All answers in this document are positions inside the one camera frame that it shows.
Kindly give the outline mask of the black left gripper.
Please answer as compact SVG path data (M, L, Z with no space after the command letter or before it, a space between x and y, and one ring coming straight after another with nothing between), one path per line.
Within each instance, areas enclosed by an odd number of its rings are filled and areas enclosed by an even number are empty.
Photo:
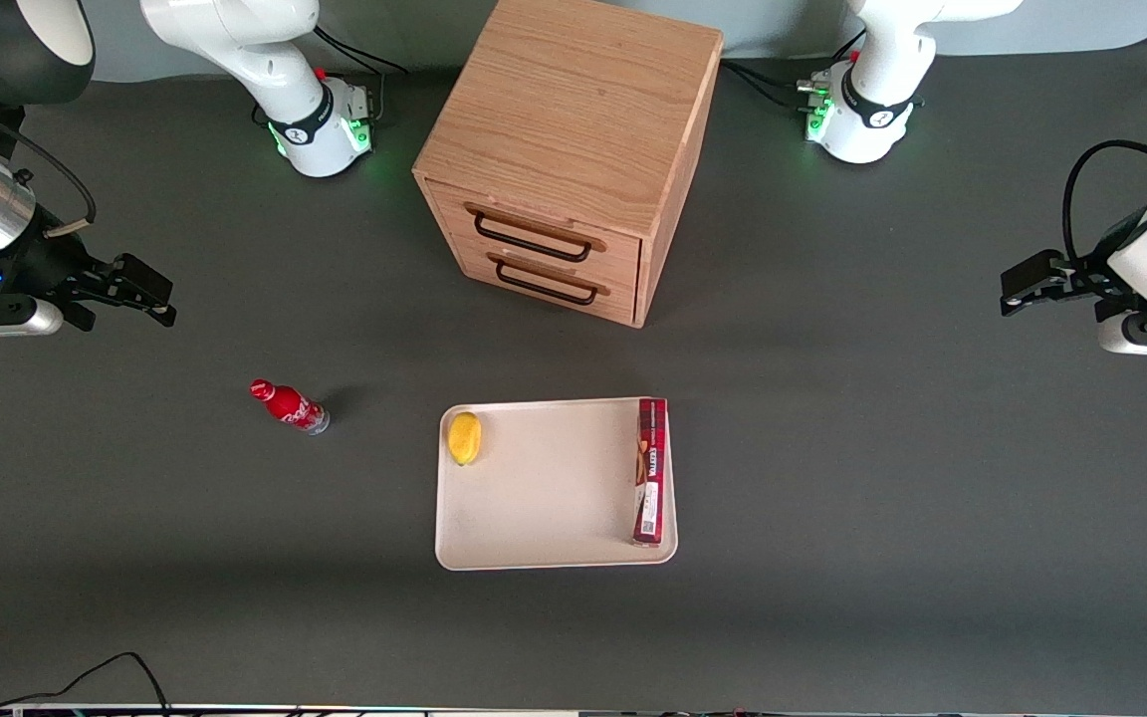
M1142 218L1144 213L1130 213L1115 223L1087 254L1077 250L1069 231L1066 233L1066 257L1047 249L1007 268L1000 276L1001 315L1011 317L1033 304L1060 303L1068 298L1133 303L1136 293L1128 282L1119 280L1107 259L1128 246Z

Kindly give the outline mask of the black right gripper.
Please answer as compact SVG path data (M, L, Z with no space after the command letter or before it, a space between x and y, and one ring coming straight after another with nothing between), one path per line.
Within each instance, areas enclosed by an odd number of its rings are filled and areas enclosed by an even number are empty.
M89 303L128 306L146 313L165 328L175 324L171 305L173 283L131 254L106 263L88 254L81 239L19 239L0 251L0 294L24 294L61 310L67 324L91 332L96 313Z

